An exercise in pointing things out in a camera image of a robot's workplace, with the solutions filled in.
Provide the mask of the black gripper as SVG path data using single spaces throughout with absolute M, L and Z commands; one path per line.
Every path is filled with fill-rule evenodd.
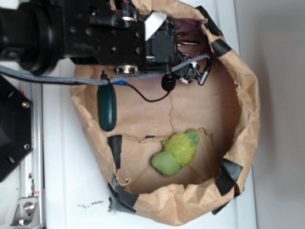
M 194 80 L 203 85 L 212 68 L 212 58 L 206 55 L 207 64 L 203 72 L 199 72 L 197 61 L 190 62 L 178 50 L 178 38 L 175 31 L 179 29 L 175 21 L 167 16 L 167 20 L 158 31 L 146 42 L 146 67 L 148 71 L 164 71 L 162 85 L 175 85 L 176 80 L 188 84 Z

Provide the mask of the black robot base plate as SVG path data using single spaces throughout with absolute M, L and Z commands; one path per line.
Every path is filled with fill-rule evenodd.
M 32 102 L 0 77 L 0 181 L 32 150 Z

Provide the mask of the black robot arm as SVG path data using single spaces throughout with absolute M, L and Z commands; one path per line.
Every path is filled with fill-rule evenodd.
M 198 57 L 179 50 L 177 25 L 170 13 L 147 12 L 133 0 L 31 0 L 15 10 L 0 10 L 0 59 L 17 62 L 22 72 L 2 66 L 3 75 L 35 83 L 107 85 L 164 75 L 172 82 L 203 84 L 212 59 L 199 72 Z M 116 77 L 50 77 L 59 60 L 112 66 Z

